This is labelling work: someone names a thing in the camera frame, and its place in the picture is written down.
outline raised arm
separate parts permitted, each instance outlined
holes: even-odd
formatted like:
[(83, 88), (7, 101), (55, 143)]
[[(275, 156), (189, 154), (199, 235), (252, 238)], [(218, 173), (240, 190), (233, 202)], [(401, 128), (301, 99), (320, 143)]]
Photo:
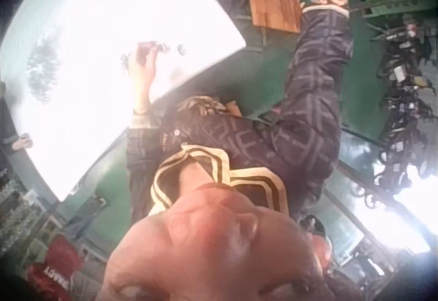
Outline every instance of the raised arm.
[(127, 140), (132, 224), (146, 217), (152, 208), (151, 185), (161, 157), (159, 125), (149, 103), (157, 54), (158, 48), (153, 43), (141, 44), (129, 59), (129, 75), (135, 88), (133, 120)]
[(298, 41), (269, 142), (300, 177), (297, 209), (316, 202), (339, 154), (339, 95), (352, 56), (347, 0), (315, 0), (302, 9)]

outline wrist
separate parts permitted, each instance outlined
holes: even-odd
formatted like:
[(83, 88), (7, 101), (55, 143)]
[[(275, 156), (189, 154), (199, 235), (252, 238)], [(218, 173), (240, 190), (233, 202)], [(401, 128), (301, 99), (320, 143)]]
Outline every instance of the wrist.
[(134, 97), (133, 109), (137, 112), (149, 110), (151, 102), (149, 101), (149, 90), (137, 93)]

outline small object in hand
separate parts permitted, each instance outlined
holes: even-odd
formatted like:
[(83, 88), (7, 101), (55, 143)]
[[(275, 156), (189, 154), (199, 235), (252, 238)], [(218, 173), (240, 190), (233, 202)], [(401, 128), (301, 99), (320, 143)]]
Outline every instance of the small object in hand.
[(162, 53), (168, 53), (170, 51), (170, 47), (165, 43), (157, 44), (157, 47)]
[(178, 52), (181, 56), (185, 56), (185, 54), (187, 53), (187, 49), (185, 48), (184, 44), (180, 44), (178, 46)]

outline dark patterned sleeve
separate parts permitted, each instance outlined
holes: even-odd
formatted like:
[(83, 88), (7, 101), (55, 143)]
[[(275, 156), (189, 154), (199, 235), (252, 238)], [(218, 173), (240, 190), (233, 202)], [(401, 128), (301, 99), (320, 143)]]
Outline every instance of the dark patterned sleeve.
[(270, 142), (304, 181), (313, 204), (334, 170), (339, 154), (344, 64), (352, 57), (347, 9), (327, 4), (304, 7), (302, 34)]
[(151, 186), (161, 158), (159, 125), (152, 116), (134, 116), (127, 140), (127, 169), (131, 192), (131, 224), (152, 209)]

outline green floor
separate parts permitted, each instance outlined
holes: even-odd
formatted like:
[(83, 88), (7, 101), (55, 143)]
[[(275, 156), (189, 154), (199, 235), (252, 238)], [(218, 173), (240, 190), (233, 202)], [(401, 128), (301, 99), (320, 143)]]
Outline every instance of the green floor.
[[(379, 109), (385, 91), (384, 84), (375, 77), (381, 52), (369, 40), (374, 32), (358, 17), (351, 17), (355, 37), (355, 54), (346, 69), (342, 92), (343, 123), (350, 129), (376, 138), (386, 119)], [(197, 79), (219, 81), (231, 98), (237, 99), (247, 116), (258, 115), (283, 96), (287, 66), (293, 49), (275, 47), (263, 53), (242, 51)], [(129, 191), (125, 171), (124, 145), (115, 149), (112, 161), (96, 182), (96, 193), (108, 201), (107, 208), (92, 223), (88, 236), (106, 251), (110, 251), (123, 236), (129, 225)], [(64, 211), (71, 212), (84, 202), (92, 191), (80, 191), (71, 196)]]

